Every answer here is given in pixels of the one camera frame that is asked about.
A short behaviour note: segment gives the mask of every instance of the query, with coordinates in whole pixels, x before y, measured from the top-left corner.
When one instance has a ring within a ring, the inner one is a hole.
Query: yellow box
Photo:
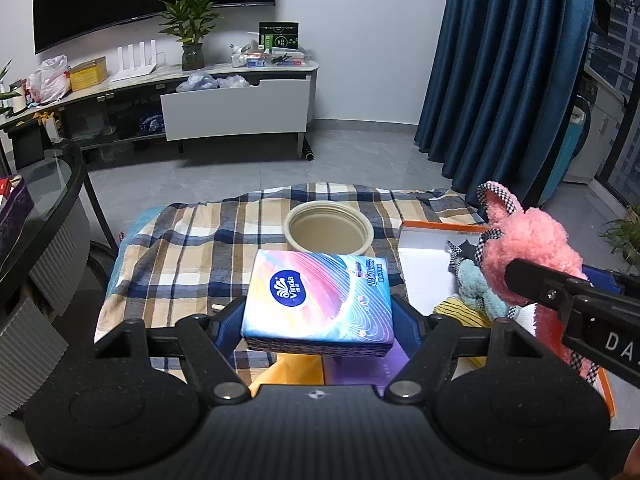
[[[107,79],[107,60],[102,56],[76,65],[69,69],[69,76],[74,92],[97,85]]]

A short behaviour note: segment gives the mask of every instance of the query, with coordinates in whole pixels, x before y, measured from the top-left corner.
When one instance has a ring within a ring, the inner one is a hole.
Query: floor
[[[225,137],[186,142],[183,154],[175,143],[149,146],[116,164],[92,163],[90,176],[116,239],[147,208],[221,200],[255,189],[314,181],[383,189],[449,187],[450,181],[440,174],[442,165],[418,152],[411,132],[319,130],[308,139],[316,156],[312,162],[294,158],[295,140],[290,134]],[[85,209],[90,211],[88,203]],[[614,214],[588,187],[563,184],[544,209],[565,226],[569,244],[585,263],[628,270],[598,236]],[[97,221],[90,221],[94,239],[101,240]],[[87,291],[79,294],[78,305],[86,304]],[[79,317],[90,324],[96,315],[83,312]],[[640,427],[640,391],[613,375],[610,381],[618,406],[613,427]],[[33,448],[21,423],[10,418],[0,421],[0,442],[26,463],[33,462]]]
[[[442,165],[426,161],[411,133],[322,130],[309,134],[308,140],[313,161],[295,158],[293,134],[192,140],[185,142],[183,154],[175,142],[164,142],[117,166],[92,164],[91,180],[116,236],[153,206],[211,202],[302,182],[383,189],[449,187],[450,181],[440,174]],[[95,223],[94,235],[100,236]]]

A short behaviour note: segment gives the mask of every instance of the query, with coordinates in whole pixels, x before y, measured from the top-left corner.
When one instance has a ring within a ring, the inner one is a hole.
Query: black chair
[[[7,131],[14,145],[16,171],[44,159],[44,150],[52,147],[45,127],[37,119],[30,119]]]

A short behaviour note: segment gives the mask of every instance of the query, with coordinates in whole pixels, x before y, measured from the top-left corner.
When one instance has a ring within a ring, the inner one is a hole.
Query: green plant
[[[7,63],[4,66],[4,68],[0,70],[0,81],[2,81],[2,78],[6,75],[7,71],[9,70],[10,64],[11,64],[11,60],[9,60],[9,63]],[[3,114],[7,110],[9,110],[9,108],[2,106],[2,101],[4,99],[10,99],[11,97],[17,97],[18,95],[20,95],[18,94],[18,92],[0,92],[0,114]]]
[[[613,246],[611,252],[629,248],[640,252],[640,204],[629,206],[624,218],[616,218],[605,225],[610,227],[600,236]]]
[[[215,0],[177,0],[175,3],[165,2],[165,12],[160,15],[168,20],[162,23],[160,32],[178,36],[185,45],[193,45],[213,30],[213,21],[220,16],[213,5]]]

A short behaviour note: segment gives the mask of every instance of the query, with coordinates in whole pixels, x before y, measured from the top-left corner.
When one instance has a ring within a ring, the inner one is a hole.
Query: teal plush toy
[[[479,267],[472,260],[465,258],[463,251],[447,242],[451,250],[449,270],[456,275],[458,294],[469,308],[481,312],[493,321],[497,317],[515,319],[520,313],[519,306],[510,306],[498,298],[487,285]]]

